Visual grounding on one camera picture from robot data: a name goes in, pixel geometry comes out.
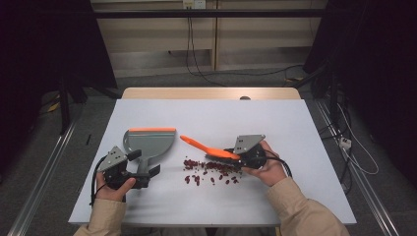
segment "floor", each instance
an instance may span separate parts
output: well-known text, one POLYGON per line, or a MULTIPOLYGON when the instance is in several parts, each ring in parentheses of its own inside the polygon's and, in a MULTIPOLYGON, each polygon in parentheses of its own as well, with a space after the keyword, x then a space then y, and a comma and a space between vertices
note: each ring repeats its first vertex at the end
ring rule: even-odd
MULTIPOLYGON (((200 53, 204 61, 206 52, 200 53)), ((160 55, 171 56, 168 52, 160 55)), ((160 55, 154 55, 152 60, 165 60, 159 57, 160 55)), ((218 73, 202 78, 190 75, 184 67, 184 57, 181 58, 179 62, 175 62, 178 65, 183 63, 182 66, 178 66, 178 71, 170 71, 169 67, 152 70, 147 68, 147 73, 138 77, 136 74, 138 71, 129 74, 129 67, 125 67, 123 69, 125 74, 118 75, 130 76, 117 78, 119 90, 122 91, 127 87, 213 87, 208 80, 223 83, 227 87, 282 87, 291 85, 292 82, 286 80, 288 78, 305 76, 300 67, 280 71, 276 68, 282 67, 279 67, 279 62, 276 62, 278 66, 275 65, 275 67, 270 65, 268 68, 249 69, 247 67, 245 70, 233 71, 232 74, 218 73)), ((321 109, 321 105, 326 105, 328 100, 313 99, 309 86, 304 86, 299 91, 307 103, 318 131, 324 131, 321 136, 323 138, 330 136, 329 130, 323 129, 328 124, 321 109)), ((21 221, 27 224, 19 229, 20 235, 71 235, 77 229, 76 225, 68 223, 68 218, 92 165, 92 159, 115 104, 114 100, 95 90, 86 88, 86 92, 89 95, 86 104, 70 104, 72 117, 79 116, 79 119, 66 141, 66 147, 62 150, 54 149, 57 143, 63 142, 59 140, 62 139, 59 135, 60 110, 45 112, 46 107, 43 107, 39 112, 29 138, 23 142, 18 160, 3 175, 3 183, 0 186, 0 235, 6 235, 17 224, 24 205, 31 206, 34 211, 25 213, 21 218, 21 221), (59 153, 59 158, 51 157, 51 153, 54 152, 59 153), (50 166, 48 173, 45 173, 45 166, 50 166), (43 183, 43 190, 37 189, 36 186, 42 182, 39 177, 45 175, 49 179, 43 183), (37 196, 38 202, 28 203, 29 199, 33 200, 33 196, 37 196)), ((44 99, 48 100, 53 95, 55 95, 54 92, 46 94, 44 99)), ((365 175, 366 181, 372 188, 371 192, 375 192, 378 196, 376 199, 367 197, 369 189, 364 189, 364 184, 361 183, 363 179, 354 177, 356 167, 350 167, 353 173, 351 181, 349 174, 346 174, 344 185, 348 186, 352 183, 352 188, 346 196, 358 221, 355 225, 347 226, 349 232, 351 235, 413 235, 417 232, 415 224, 417 222, 417 190, 392 166, 384 148, 373 141, 372 134, 368 131, 366 124, 361 121, 360 114, 355 113, 353 106, 349 108, 349 113, 352 117, 352 130, 355 136, 372 155, 380 169, 376 175, 365 175), (380 222, 377 221, 377 218, 384 217, 377 214, 374 205, 378 205, 377 208, 382 206, 382 210, 386 210, 387 217, 393 225, 388 228, 389 231, 385 231, 385 228, 381 227, 380 222)), ((334 139, 324 139, 323 142, 330 161, 337 175, 340 176, 343 172, 344 161, 339 148, 334 139)), ((354 141, 352 146, 354 156, 360 165, 364 169, 375 170, 375 164, 360 145, 354 141)), ((129 232, 135 232, 135 229, 126 227, 124 232, 129 234, 129 232)))

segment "table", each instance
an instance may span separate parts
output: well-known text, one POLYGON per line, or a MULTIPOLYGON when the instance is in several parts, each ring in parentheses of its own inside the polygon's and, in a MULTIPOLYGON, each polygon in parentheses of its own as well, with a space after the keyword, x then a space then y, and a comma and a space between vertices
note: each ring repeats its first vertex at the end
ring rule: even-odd
MULTIPOLYGON (((290 165, 295 181, 307 198, 330 208, 343 223, 356 222, 307 106, 294 88, 128 88, 123 99, 117 101, 91 168, 114 144, 122 147, 125 131, 139 125, 174 126, 178 136, 187 135, 216 148, 230 148, 225 146, 234 145, 237 135, 266 134, 272 148, 290 165), (241 96, 254 100, 238 100, 241 96)), ((168 153, 158 157, 161 172, 151 179, 149 188, 128 193, 124 223, 151 227, 275 226, 279 223, 265 197, 268 187, 257 178, 236 174, 239 183, 225 185, 217 179, 218 173, 206 177, 197 171, 186 171, 182 164, 186 158, 205 160, 200 150, 176 139, 168 153), (199 187, 187 185, 184 178, 193 174, 207 180, 199 187), (216 178, 215 185, 210 177, 216 178)), ((137 166, 132 161, 128 170, 135 172, 137 166)), ((75 205, 71 223, 89 221, 91 173, 92 170, 75 205)))

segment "metal frame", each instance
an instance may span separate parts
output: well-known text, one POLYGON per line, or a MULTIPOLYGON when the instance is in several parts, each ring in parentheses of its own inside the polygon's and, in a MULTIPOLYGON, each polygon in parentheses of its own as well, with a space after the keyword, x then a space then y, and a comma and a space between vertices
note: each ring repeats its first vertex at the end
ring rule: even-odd
MULTIPOLYGON (((328 107, 323 102, 319 102, 317 100, 316 100, 316 105, 318 106, 319 111, 323 116, 323 119, 328 125, 328 128, 331 134, 335 136, 337 134, 337 131, 332 126, 330 117, 328 117, 328 115, 330 114, 328 107)), ((335 144, 337 145, 337 148, 340 148, 340 150, 342 151, 344 160, 347 161, 348 154, 346 150, 338 146, 337 138, 334 138, 334 140, 335 140, 335 144)), ((353 160, 357 161, 353 154, 351 154, 350 157, 353 160)), ((399 235, 389 215, 389 212, 387 211, 381 199, 378 197, 374 188, 372 188, 372 185, 371 183, 369 183, 366 175, 362 171, 360 171, 358 168, 356 168, 356 166, 352 163, 352 161, 349 161, 348 166, 366 202, 368 203, 368 206, 371 209, 372 214, 374 215, 376 221, 379 223, 381 229, 383 230, 384 235, 387 235, 387 236, 399 235)))

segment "sleeve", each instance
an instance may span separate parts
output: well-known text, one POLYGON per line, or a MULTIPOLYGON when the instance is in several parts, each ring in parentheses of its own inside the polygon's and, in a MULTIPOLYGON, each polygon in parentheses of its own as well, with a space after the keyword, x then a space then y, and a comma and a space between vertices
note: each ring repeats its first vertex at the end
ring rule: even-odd
POLYGON ((281 220, 282 235, 349 235, 328 208, 306 199, 292 178, 270 187, 267 197, 281 220))
POLYGON ((125 212, 125 203, 96 199, 92 207, 89 224, 81 226, 74 235, 120 235, 125 212))

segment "gray dustpan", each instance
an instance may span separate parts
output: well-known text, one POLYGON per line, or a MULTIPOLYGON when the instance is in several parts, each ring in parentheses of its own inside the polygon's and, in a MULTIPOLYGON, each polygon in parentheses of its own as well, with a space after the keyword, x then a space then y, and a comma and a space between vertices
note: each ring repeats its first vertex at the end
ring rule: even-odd
POLYGON ((127 153, 141 149, 138 173, 148 173, 148 161, 166 153, 174 143, 175 128, 131 128, 126 131, 123 146, 127 153))

